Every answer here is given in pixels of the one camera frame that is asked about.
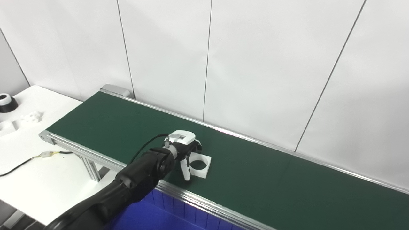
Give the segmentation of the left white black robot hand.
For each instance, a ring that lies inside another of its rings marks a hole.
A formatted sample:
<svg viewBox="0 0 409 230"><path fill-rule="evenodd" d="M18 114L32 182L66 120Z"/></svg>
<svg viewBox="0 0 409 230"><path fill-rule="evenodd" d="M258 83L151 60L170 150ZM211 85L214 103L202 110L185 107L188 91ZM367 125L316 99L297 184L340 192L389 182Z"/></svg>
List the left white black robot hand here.
<svg viewBox="0 0 409 230"><path fill-rule="evenodd" d="M199 153L203 149L193 132L176 130L169 135L170 146L175 149L175 160L180 162L183 178L190 181L190 155L192 152Z"/></svg>

